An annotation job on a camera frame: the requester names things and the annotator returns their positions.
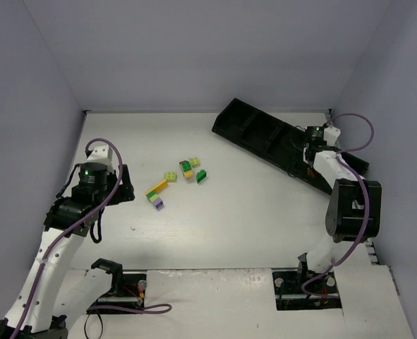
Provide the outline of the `long yellow lego brick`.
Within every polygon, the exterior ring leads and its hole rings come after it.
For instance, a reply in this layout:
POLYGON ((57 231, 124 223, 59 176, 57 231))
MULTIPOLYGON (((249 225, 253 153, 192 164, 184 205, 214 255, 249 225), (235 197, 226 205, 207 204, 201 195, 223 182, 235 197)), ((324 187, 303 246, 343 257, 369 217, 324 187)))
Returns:
POLYGON ((145 194, 149 195, 152 192, 155 192, 156 194, 158 194, 159 192, 163 191, 167 187, 168 187, 168 181, 166 179, 163 179, 160 182, 158 182, 157 184, 155 184, 154 186, 152 186, 150 189, 148 189, 145 192, 145 194))

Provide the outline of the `green yellow brown lego stack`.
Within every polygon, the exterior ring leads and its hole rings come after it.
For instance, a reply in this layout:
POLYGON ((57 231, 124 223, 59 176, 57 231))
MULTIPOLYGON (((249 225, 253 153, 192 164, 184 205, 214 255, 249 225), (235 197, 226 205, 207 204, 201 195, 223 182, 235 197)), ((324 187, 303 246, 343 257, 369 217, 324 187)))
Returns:
POLYGON ((180 161, 179 167, 185 179, 190 179, 193 176, 193 168, 189 160, 180 161))

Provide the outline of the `dark green curved lego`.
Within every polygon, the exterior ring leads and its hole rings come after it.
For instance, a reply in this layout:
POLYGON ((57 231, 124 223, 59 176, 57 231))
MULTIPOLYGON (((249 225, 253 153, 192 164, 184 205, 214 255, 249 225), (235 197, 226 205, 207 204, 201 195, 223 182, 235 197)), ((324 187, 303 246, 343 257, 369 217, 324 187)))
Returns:
POLYGON ((197 172, 196 174, 196 182, 199 184, 200 182, 202 182, 205 178, 207 177, 207 172, 204 169, 201 169, 199 172, 197 172))

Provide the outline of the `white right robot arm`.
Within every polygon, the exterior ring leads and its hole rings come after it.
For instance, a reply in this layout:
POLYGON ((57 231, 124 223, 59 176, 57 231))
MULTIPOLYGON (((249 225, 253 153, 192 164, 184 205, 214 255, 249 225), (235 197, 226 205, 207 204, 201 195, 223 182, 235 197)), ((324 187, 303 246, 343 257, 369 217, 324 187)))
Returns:
POLYGON ((335 146, 339 136, 338 128, 327 125, 309 126, 305 131, 303 160, 322 176, 332 193, 325 215, 325 236, 298 258, 297 273, 304 285, 343 264, 359 244, 380 231, 382 185, 368 181, 347 164, 335 146))

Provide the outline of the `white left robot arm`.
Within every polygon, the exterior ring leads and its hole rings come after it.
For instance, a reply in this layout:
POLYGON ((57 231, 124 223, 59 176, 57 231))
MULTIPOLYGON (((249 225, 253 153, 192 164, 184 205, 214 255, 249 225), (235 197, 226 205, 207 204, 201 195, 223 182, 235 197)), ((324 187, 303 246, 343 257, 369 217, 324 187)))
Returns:
POLYGON ((42 239, 27 279, 3 319, 0 338, 67 338, 78 318, 105 293, 123 286, 123 267, 99 258, 87 276, 63 299, 62 282, 84 239, 100 243, 94 235, 109 205, 133 201, 134 189, 127 165, 116 146, 103 138, 94 149, 86 148, 87 159, 77 165, 79 182, 65 197, 58 193, 44 221, 42 239), (112 158, 117 157, 115 169, 112 158))

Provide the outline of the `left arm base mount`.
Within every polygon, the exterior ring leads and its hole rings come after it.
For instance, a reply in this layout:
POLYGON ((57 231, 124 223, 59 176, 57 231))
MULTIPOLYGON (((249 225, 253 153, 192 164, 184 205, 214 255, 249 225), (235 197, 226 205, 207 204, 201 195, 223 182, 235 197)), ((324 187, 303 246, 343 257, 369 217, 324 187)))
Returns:
POLYGON ((123 282, 115 292, 107 292, 99 297, 93 306, 113 306, 126 309, 142 309, 145 306, 144 298, 147 284, 147 273, 145 271, 123 272, 123 282))

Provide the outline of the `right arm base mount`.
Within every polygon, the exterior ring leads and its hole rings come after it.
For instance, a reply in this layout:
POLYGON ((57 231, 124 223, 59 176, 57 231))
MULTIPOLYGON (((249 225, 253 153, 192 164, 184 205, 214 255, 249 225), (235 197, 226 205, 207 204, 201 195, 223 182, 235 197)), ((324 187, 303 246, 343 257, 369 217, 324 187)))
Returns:
POLYGON ((272 271, 272 282, 277 311, 318 311, 341 309, 334 273, 307 284, 315 274, 302 278, 296 269, 272 271))

